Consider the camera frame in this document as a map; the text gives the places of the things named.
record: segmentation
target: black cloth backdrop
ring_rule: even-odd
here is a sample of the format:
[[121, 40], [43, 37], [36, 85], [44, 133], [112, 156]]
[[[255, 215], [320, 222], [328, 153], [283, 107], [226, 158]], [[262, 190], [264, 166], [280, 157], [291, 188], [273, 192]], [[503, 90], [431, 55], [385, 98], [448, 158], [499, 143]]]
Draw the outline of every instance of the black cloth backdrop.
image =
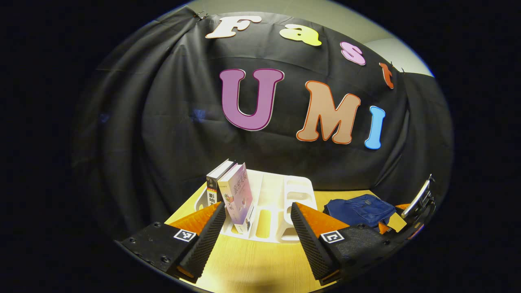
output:
[[[307, 177], [315, 190], [370, 189], [391, 204], [410, 202], [433, 173], [438, 194], [445, 195], [452, 125], [433, 77], [392, 68], [391, 90], [379, 63], [391, 66], [381, 56], [290, 16], [228, 13], [198, 21], [194, 15], [183, 7], [128, 37], [98, 66], [78, 104], [72, 142], [78, 191], [114, 239], [166, 220], [227, 158], [250, 169]], [[221, 17], [240, 15], [262, 21], [231, 38], [205, 38]], [[313, 28], [322, 45], [281, 37], [289, 23]], [[365, 66], [342, 56], [342, 41], [362, 50]], [[266, 128], [246, 131], [226, 120], [219, 73], [232, 68], [246, 72], [239, 107], [247, 114], [256, 109], [253, 71], [284, 72]], [[350, 144], [296, 138], [307, 113], [309, 80], [327, 84], [336, 106], [347, 93], [361, 99]], [[378, 150], [364, 146], [372, 105], [386, 111]]]

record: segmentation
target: book cover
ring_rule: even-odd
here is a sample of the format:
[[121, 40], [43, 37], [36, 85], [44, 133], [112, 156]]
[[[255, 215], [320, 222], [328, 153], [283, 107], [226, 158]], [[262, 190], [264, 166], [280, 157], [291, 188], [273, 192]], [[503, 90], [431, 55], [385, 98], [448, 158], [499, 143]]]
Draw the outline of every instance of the book cover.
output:
[[208, 200], [208, 206], [223, 201], [219, 185], [217, 181], [224, 175], [228, 170], [234, 166], [234, 162], [226, 159], [219, 166], [213, 169], [206, 175], [206, 195]]
[[218, 181], [226, 209], [237, 231], [247, 233], [252, 226], [253, 196], [246, 164], [235, 165]]

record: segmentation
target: wooden table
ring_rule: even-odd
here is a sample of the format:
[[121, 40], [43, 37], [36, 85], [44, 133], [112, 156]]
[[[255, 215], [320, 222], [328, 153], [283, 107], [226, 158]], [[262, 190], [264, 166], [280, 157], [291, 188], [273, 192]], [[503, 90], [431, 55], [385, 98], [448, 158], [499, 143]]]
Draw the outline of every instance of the wooden table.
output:
[[[165, 223], [172, 223], [194, 211], [203, 183]], [[317, 207], [324, 209], [331, 199], [352, 199], [369, 190], [315, 191]], [[321, 286], [315, 280], [301, 244], [267, 243], [219, 235], [203, 275], [196, 284], [201, 289], [221, 292], [310, 292]]]

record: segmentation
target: letter i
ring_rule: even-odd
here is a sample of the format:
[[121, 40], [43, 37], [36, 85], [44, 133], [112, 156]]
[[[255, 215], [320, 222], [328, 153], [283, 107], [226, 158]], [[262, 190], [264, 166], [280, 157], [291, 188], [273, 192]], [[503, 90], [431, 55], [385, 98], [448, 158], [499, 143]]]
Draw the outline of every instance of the letter i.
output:
[[365, 147], [372, 150], [379, 149], [382, 144], [380, 143], [380, 135], [382, 133], [383, 118], [386, 116], [384, 110], [377, 106], [371, 106], [369, 111], [373, 115], [371, 120], [371, 131], [369, 138], [365, 141]]

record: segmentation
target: pink book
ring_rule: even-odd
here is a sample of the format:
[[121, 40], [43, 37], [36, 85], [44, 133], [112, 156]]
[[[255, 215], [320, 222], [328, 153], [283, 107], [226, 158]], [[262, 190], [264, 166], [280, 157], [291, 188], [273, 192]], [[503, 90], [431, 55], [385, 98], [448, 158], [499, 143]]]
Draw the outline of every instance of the pink book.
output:
[[246, 164], [235, 164], [219, 179], [218, 185], [235, 228], [241, 234], [248, 233], [254, 207]]

